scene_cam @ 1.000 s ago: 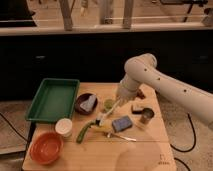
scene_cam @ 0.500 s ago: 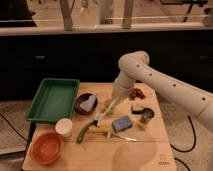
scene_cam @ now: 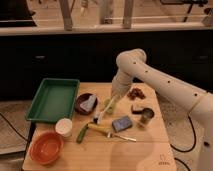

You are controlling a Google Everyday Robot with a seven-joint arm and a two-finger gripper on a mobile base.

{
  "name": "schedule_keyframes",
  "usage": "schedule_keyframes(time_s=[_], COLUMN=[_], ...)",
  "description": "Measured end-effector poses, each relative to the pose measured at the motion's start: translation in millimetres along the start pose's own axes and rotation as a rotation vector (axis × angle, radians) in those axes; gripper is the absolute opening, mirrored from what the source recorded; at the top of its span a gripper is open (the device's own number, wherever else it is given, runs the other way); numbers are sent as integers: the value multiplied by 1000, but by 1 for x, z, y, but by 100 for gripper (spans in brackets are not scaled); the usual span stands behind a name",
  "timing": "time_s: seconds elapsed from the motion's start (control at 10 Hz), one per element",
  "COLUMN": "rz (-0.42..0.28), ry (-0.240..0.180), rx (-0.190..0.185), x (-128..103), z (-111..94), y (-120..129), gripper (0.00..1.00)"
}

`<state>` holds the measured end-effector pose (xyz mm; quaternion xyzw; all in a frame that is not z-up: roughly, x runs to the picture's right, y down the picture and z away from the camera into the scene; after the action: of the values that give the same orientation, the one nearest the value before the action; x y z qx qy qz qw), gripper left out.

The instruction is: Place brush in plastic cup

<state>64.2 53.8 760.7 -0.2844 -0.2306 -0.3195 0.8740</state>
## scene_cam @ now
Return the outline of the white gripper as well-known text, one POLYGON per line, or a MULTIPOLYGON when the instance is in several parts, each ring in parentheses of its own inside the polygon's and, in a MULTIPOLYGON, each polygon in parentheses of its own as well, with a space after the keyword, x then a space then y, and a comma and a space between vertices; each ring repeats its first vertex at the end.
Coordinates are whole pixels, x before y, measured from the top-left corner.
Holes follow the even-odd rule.
POLYGON ((119 81, 117 78, 114 78, 112 80, 111 96, 121 99, 127 94, 130 88, 131 83, 124 83, 119 81))

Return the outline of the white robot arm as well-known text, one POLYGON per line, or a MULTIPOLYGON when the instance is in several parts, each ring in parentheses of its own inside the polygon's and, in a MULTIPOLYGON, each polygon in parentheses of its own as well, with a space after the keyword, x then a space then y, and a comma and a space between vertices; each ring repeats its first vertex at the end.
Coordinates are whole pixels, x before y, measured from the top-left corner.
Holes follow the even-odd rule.
POLYGON ((150 67, 146 59, 142 49, 124 51, 117 56, 118 71, 112 80, 111 96, 121 99, 137 78, 188 111, 204 128, 197 171, 213 171, 213 94, 150 67))

